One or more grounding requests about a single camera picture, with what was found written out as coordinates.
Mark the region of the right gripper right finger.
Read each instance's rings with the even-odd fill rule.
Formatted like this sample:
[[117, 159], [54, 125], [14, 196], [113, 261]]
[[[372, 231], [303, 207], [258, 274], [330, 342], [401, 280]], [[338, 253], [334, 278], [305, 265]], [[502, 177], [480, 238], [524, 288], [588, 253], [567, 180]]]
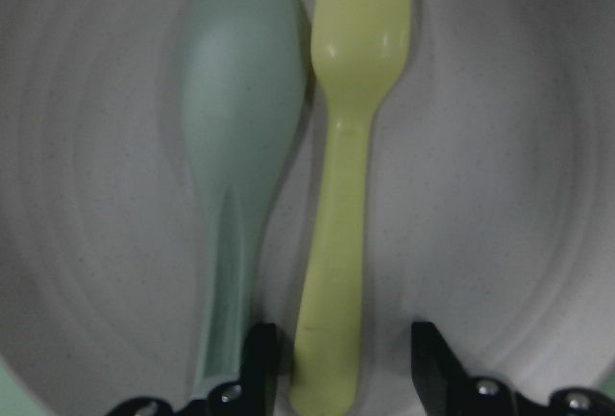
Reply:
[[470, 376], [432, 322], [410, 329], [411, 378], [427, 415], [463, 415]]

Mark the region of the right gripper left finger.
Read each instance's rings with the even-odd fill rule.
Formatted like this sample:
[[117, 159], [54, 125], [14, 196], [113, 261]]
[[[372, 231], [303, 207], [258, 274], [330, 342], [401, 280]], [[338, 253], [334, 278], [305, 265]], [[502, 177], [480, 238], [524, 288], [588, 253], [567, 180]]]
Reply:
[[240, 371], [240, 415], [274, 413], [278, 384], [279, 331], [273, 323], [252, 326], [244, 342]]

